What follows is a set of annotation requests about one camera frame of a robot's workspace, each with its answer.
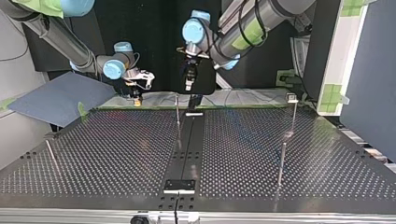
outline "table surface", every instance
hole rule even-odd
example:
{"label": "table surface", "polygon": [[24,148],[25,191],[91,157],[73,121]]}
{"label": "table surface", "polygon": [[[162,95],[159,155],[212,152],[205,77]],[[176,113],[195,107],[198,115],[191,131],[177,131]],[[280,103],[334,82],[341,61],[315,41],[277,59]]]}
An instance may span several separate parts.
{"label": "table surface", "polygon": [[[0,171],[0,208],[396,213],[391,170],[312,110],[292,114],[207,109],[178,128],[175,110],[93,111],[50,141],[56,160],[43,143]],[[195,193],[163,194],[168,179]]]}

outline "black curtain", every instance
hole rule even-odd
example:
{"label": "black curtain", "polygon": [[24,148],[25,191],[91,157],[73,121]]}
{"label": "black curtain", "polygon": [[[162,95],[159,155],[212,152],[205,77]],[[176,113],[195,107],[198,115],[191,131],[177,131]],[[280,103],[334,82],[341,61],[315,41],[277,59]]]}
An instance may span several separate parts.
{"label": "black curtain", "polygon": [[[176,49],[184,46],[181,30],[194,9],[209,12],[216,29],[220,0],[97,0],[94,7],[107,54],[115,43],[131,42],[141,54],[138,66],[156,76],[152,90],[180,92],[184,55]],[[210,94],[216,88],[212,63],[203,60],[199,69],[193,91]]]}

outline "cable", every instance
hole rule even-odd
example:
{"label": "cable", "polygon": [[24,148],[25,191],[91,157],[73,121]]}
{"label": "cable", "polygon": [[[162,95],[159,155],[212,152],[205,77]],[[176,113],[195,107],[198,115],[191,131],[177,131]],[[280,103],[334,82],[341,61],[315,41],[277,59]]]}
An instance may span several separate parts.
{"label": "cable", "polygon": [[178,198],[179,198],[179,196],[180,196],[180,193],[177,194],[177,199],[176,199],[176,204],[175,204],[175,210],[174,210],[175,224],[178,224],[177,206],[178,206]]}
{"label": "cable", "polygon": [[217,106],[215,103],[213,103],[213,101],[209,100],[209,98],[207,98],[206,96],[204,96],[204,98],[205,98],[210,104]]}
{"label": "cable", "polygon": [[217,37],[216,40],[215,40],[215,33],[212,32],[212,41],[213,41],[212,46],[215,47],[216,52],[217,52],[221,57],[223,57],[223,58],[225,58],[225,59],[227,59],[227,60],[230,60],[230,61],[236,61],[236,60],[241,60],[242,58],[245,58],[245,57],[248,56],[248,54],[252,51],[253,48],[262,46],[262,45],[264,44],[265,40],[267,39],[267,36],[268,36],[268,34],[267,34],[266,30],[265,30],[264,23],[263,23],[263,21],[262,21],[262,17],[261,17],[261,15],[260,15],[259,0],[255,0],[255,5],[254,5],[255,15],[256,15],[256,19],[257,19],[257,21],[258,21],[260,27],[262,28],[263,33],[264,33],[264,40],[263,40],[260,44],[258,44],[258,45],[253,45],[253,44],[248,40],[248,38],[247,38],[247,36],[246,36],[246,34],[245,34],[245,31],[244,31],[243,28],[242,28],[242,13],[243,13],[243,10],[244,10],[244,8],[245,8],[246,3],[247,3],[247,0],[244,0],[244,2],[242,3],[242,5],[241,5],[241,7],[240,7],[240,9],[239,9],[239,13],[238,13],[238,26],[239,26],[239,31],[240,31],[242,37],[244,38],[244,40],[251,46],[251,48],[250,48],[245,54],[241,55],[241,56],[240,56],[239,58],[237,58],[237,59],[225,55],[225,54],[221,51],[220,47],[216,44],[216,42],[219,40],[219,33],[218,33],[218,37]]}
{"label": "cable", "polygon": [[23,54],[21,54],[19,56],[16,56],[16,57],[13,57],[13,58],[9,58],[9,59],[0,59],[0,63],[9,62],[9,61],[13,61],[13,60],[19,59],[19,58],[25,56],[28,50],[29,50],[29,46],[26,44],[26,49],[23,52]]}
{"label": "cable", "polygon": [[134,56],[135,56],[135,55],[137,55],[137,59],[134,58],[134,64],[132,64],[131,66],[129,66],[130,69],[131,69],[131,68],[134,68],[134,67],[137,65],[137,63],[139,62],[139,60],[140,60],[140,53],[139,53],[139,52],[135,52],[135,53],[134,53]]}
{"label": "cable", "polygon": [[0,63],[9,62],[9,61],[14,61],[14,60],[16,60],[16,59],[19,59],[19,58],[25,56],[26,53],[29,51],[29,45],[27,44],[27,41],[26,41],[26,38],[25,38],[24,33],[23,33],[22,31],[20,31],[20,29],[18,29],[18,27],[14,24],[14,22],[12,22],[12,20],[9,18],[9,16],[5,15],[5,17],[6,17],[6,19],[8,20],[8,22],[14,27],[14,29],[15,29],[21,36],[23,36],[23,39],[24,39],[25,42],[26,42],[26,49],[24,50],[24,52],[23,52],[22,54],[20,54],[20,55],[18,55],[18,56],[15,56],[15,57],[12,57],[12,58],[8,58],[8,59],[0,59]]}
{"label": "cable", "polygon": [[[294,18],[294,25],[293,25],[294,27],[296,26],[296,22],[297,22],[297,17]],[[309,98],[313,99],[312,96],[309,94],[308,90],[306,89],[306,86],[304,84],[304,79],[303,79],[302,75],[300,74],[300,67],[299,67],[299,64],[297,62],[295,38],[293,37],[292,40],[293,40],[293,43],[292,43],[293,49],[292,50],[293,50],[294,60],[296,62],[297,76],[300,78],[301,83],[303,84],[303,88],[304,88],[305,93],[308,95]],[[314,106],[314,108],[316,110],[318,110],[318,105],[315,105],[313,102],[312,102],[312,105]]]}
{"label": "cable", "polygon": [[12,22],[12,20],[9,18],[8,15],[4,15],[3,13],[2,13],[2,15],[3,15],[3,16],[8,20],[8,22],[15,28],[15,30],[18,31],[18,33],[21,34],[21,36],[25,37],[23,31],[21,31],[21,30],[14,24],[14,22]]}
{"label": "cable", "polygon": [[[244,38],[244,40],[252,47],[252,48],[256,48],[256,47],[260,47],[264,44],[265,39],[258,45],[254,45],[253,43],[250,42],[250,40],[247,38],[244,29],[242,28],[242,13],[244,11],[245,5],[248,2],[248,0],[244,0],[244,2],[242,3],[241,7],[239,8],[239,14],[238,14],[238,27],[239,27],[239,32],[241,33],[242,37]],[[259,8],[259,0],[255,0],[254,3],[254,11],[256,14],[256,20],[258,21],[263,33],[266,35],[267,32],[265,30],[265,26],[264,23],[262,22],[262,17],[260,16],[260,8]]]}

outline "green tape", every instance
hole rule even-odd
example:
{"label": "green tape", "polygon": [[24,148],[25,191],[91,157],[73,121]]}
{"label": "green tape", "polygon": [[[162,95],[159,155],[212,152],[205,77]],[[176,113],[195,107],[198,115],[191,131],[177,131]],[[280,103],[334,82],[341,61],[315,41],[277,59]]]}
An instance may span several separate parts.
{"label": "green tape", "polygon": [[361,8],[364,5],[364,0],[345,0],[343,9],[341,10],[342,17],[353,17],[361,15]]}
{"label": "green tape", "polygon": [[8,106],[14,102],[17,98],[8,98],[0,102],[0,111],[8,110]]}
{"label": "green tape", "polygon": [[47,16],[64,17],[61,0],[12,0]]}
{"label": "green tape", "polygon": [[85,110],[84,104],[82,102],[78,102],[78,113],[81,117],[88,115],[88,111]]}
{"label": "green tape", "polygon": [[326,84],[320,101],[319,112],[334,113],[341,103],[341,85]]}
{"label": "green tape", "polygon": [[[260,44],[262,40],[262,36],[264,32],[260,27],[259,22],[257,19],[254,19],[246,28],[245,28],[245,36],[247,39],[254,45]],[[236,40],[233,42],[233,47],[236,49],[247,49],[249,47],[249,43],[245,41],[244,37],[240,35]]]}

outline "metal bracket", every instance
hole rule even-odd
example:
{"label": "metal bracket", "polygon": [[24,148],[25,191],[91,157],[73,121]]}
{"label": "metal bracket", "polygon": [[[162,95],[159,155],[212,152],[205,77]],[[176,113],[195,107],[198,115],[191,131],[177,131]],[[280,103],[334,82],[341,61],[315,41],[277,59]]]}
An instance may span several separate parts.
{"label": "metal bracket", "polygon": [[194,194],[195,180],[166,180],[165,194]]}

